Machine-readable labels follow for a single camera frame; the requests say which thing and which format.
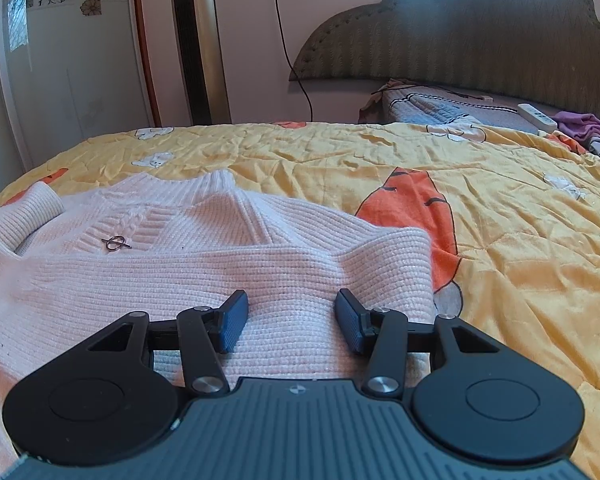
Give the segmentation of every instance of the gold tower fan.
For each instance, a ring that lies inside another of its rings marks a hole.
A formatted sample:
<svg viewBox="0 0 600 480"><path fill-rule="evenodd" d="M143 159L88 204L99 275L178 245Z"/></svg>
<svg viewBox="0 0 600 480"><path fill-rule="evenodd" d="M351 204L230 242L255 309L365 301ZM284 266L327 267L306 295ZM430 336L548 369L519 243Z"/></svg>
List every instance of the gold tower fan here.
<svg viewBox="0 0 600 480"><path fill-rule="evenodd" d="M171 0L193 124L230 124L215 0Z"/></svg>

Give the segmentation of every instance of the brown headboard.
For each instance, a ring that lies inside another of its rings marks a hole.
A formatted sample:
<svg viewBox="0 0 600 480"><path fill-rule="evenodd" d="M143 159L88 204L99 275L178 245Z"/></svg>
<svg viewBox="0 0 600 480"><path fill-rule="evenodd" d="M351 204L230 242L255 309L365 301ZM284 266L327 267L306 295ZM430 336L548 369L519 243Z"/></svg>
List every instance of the brown headboard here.
<svg viewBox="0 0 600 480"><path fill-rule="evenodd" d="M477 89L600 118L593 0L382 0L324 22L295 70Z"/></svg>

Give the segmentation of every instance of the yellow bedspread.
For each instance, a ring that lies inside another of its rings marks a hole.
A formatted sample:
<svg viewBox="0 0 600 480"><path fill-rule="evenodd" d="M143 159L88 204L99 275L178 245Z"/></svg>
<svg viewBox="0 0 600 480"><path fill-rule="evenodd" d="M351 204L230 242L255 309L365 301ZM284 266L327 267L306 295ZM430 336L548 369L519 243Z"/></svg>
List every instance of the yellow bedspread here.
<svg viewBox="0 0 600 480"><path fill-rule="evenodd" d="M97 137L8 186L0 205L52 174L51 186L72 194L138 171L185 179L229 168L245 189L387 224L429 222L436 288L451 291L444 301L461 302L463 319L577 389L586 422L573 460L600 479L600 160L499 128L462 137L408 124L294 126ZM154 160L159 168L132 164L155 153L173 158ZM586 197L553 188L546 174ZM416 196L433 213L409 205Z"/></svg>

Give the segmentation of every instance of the white sweater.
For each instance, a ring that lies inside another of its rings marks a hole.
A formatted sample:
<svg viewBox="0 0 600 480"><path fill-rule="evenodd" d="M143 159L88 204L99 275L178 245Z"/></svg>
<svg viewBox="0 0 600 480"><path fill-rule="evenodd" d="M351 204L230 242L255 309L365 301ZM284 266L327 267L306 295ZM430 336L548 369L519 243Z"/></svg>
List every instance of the white sweater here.
<svg viewBox="0 0 600 480"><path fill-rule="evenodd" d="M101 238L116 235L132 248L108 253ZM368 308L433 322L427 234L246 192L228 171L177 182L139 173L62 200L35 184L0 208L0 410L16 381L127 312L173 319L238 288L250 316L223 361L231 384L354 376L363 364L333 315L341 287ZM155 370L182 383L177 352L156 352ZM413 360L410 381L426 370ZM0 473L15 458L1 420Z"/></svg>

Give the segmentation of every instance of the purple cloth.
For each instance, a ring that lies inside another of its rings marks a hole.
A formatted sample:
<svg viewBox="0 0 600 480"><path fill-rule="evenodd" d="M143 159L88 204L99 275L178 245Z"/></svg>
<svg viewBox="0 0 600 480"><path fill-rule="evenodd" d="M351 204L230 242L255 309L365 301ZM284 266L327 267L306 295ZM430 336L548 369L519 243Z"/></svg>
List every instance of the purple cloth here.
<svg viewBox="0 0 600 480"><path fill-rule="evenodd" d="M586 147L591 137L600 137L600 119L594 114L574 114L558 112L552 119L558 123L558 129Z"/></svg>

